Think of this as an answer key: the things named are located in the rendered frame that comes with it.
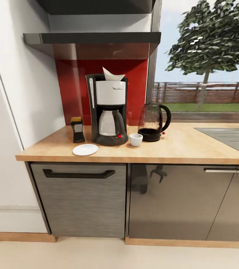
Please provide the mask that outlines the paper coffee filter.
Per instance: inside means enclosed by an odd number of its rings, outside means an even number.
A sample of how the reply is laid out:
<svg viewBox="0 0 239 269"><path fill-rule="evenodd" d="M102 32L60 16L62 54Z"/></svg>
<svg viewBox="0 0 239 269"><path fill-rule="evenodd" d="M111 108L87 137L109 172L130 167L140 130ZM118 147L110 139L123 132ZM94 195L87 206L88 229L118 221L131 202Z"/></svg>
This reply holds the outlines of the paper coffee filter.
<svg viewBox="0 0 239 269"><path fill-rule="evenodd" d="M121 81L121 79L125 76L125 74L122 74L122 75L111 74L105 68L103 68L103 71L104 71L105 79L107 81Z"/></svg>

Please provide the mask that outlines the saucer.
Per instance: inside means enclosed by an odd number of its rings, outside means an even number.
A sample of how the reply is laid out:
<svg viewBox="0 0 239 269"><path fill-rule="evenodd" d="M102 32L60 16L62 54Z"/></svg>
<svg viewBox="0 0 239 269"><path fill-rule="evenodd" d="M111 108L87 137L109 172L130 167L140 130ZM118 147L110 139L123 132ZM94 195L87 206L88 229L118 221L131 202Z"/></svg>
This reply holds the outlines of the saucer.
<svg viewBox="0 0 239 269"><path fill-rule="evenodd" d="M94 144L79 145L73 149L73 153L76 155L89 155L98 150L98 146Z"/></svg>

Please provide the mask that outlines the electric kettle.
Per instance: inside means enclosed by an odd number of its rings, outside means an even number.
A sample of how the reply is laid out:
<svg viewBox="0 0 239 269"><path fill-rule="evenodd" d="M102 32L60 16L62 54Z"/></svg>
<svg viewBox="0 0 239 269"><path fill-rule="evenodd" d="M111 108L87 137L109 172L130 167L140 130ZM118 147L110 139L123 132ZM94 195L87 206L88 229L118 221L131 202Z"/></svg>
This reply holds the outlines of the electric kettle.
<svg viewBox="0 0 239 269"><path fill-rule="evenodd" d="M164 126L162 126L162 109L167 113L167 121ZM143 136L144 142L157 142L170 123L171 112L169 108L161 103L145 103L139 117L138 134Z"/></svg>

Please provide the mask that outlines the bottle of coffee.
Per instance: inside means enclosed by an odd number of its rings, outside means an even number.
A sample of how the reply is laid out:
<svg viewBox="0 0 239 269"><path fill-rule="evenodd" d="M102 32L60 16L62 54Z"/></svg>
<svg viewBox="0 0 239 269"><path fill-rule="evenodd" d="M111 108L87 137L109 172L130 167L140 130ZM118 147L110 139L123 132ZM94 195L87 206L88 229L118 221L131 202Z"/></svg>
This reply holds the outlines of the bottle of coffee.
<svg viewBox="0 0 239 269"><path fill-rule="evenodd" d="M83 119L81 117L72 117L70 121L73 129L73 143L85 142L83 134Z"/></svg>

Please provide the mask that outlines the coffee cup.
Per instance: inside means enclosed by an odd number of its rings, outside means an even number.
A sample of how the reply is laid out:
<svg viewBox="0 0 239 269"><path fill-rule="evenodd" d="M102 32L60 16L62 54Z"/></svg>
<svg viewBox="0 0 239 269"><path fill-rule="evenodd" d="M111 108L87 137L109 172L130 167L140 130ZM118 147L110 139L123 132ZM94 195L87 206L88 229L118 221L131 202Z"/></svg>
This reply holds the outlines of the coffee cup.
<svg viewBox="0 0 239 269"><path fill-rule="evenodd" d="M138 134L138 133L133 133L133 134L129 135L129 140L133 146L137 147L141 144L141 142L143 140L143 136L141 134Z"/></svg>

